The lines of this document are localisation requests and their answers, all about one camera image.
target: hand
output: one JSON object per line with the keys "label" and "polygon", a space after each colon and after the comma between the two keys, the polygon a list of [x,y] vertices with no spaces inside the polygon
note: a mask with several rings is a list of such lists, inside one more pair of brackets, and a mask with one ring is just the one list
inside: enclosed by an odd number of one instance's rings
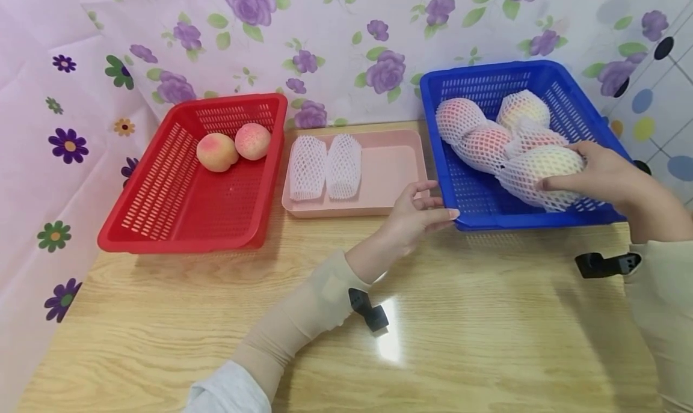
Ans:
{"label": "hand", "polygon": [[426,233],[454,223],[460,211],[443,208],[442,198],[415,198],[419,192],[436,186],[435,180],[407,185],[383,226],[345,254],[351,269],[362,281],[373,284],[392,263],[416,249]]}
{"label": "hand", "polygon": [[614,205],[628,218],[633,243],[693,240],[690,214],[676,196],[619,154],[589,141],[569,145],[587,159],[581,173],[537,183],[543,191],[573,191]]}

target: left hand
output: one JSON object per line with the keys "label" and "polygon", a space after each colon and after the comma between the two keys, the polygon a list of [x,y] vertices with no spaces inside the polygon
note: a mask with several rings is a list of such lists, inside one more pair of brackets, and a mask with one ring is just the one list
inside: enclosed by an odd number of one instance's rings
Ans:
{"label": "left hand", "polygon": [[442,198],[415,198],[436,186],[435,180],[407,185],[383,226],[346,253],[347,262],[362,281],[373,284],[397,259],[411,254],[426,233],[454,223],[460,211],[444,208]]}

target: white foam net sleeve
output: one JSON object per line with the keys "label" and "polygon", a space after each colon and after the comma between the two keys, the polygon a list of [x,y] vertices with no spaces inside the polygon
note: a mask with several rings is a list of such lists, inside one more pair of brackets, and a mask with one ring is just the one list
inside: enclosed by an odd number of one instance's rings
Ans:
{"label": "white foam net sleeve", "polygon": [[486,124],[486,116],[473,101],[461,97],[443,100],[435,114],[438,132],[443,141],[450,145]]}
{"label": "white foam net sleeve", "polygon": [[327,153],[327,194],[334,200],[356,196],[361,182],[361,144],[347,134],[334,137]]}
{"label": "white foam net sleeve", "polygon": [[496,123],[485,124],[452,146],[452,150],[465,164],[489,174],[498,174],[505,157],[505,146],[510,142],[510,132]]}
{"label": "white foam net sleeve", "polygon": [[291,145],[289,196],[294,201],[320,198],[325,185],[327,145],[315,136],[301,135]]}
{"label": "white foam net sleeve", "polygon": [[538,123],[528,120],[528,118],[521,118],[518,127],[513,132],[512,141],[505,146],[505,154],[508,159],[512,159],[542,145],[563,147],[567,144],[568,140],[561,134],[539,126]]}
{"label": "white foam net sleeve", "polygon": [[523,117],[546,129],[551,124],[549,107],[529,90],[507,95],[500,105],[497,121],[506,129],[514,131]]}
{"label": "white foam net sleeve", "polygon": [[565,212],[581,198],[569,191],[539,191],[537,183],[551,176],[567,176],[583,171],[585,161],[569,148],[544,145],[510,159],[497,175],[501,186],[510,194],[547,212]]}

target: wooden table surface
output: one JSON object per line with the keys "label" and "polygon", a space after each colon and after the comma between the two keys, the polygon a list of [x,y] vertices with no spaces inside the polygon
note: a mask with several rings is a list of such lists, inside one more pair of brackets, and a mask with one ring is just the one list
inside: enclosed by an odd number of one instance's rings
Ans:
{"label": "wooden table surface", "polygon": [[[397,127],[423,130],[348,130]],[[424,150],[434,177],[425,139]],[[270,305],[383,221],[293,218],[280,202],[286,163],[259,250],[102,253],[19,411],[181,409]],[[653,363],[621,280],[582,280],[573,263],[627,243],[626,225],[431,236],[371,290],[389,332],[374,337],[352,317],[320,336],[288,368],[274,411],[656,412]]]}

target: red plastic basket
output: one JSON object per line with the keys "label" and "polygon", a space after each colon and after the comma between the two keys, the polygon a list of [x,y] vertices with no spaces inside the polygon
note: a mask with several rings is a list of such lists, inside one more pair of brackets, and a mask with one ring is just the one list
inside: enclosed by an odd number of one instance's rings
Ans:
{"label": "red plastic basket", "polygon": [[[282,160],[285,116],[281,94],[195,100],[173,107],[101,227],[99,247],[132,254],[260,248]],[[234,138],[251,122],[272,134],[265,158],[241,158],[225,173],[200,165],[200,139],[214,132]]]}

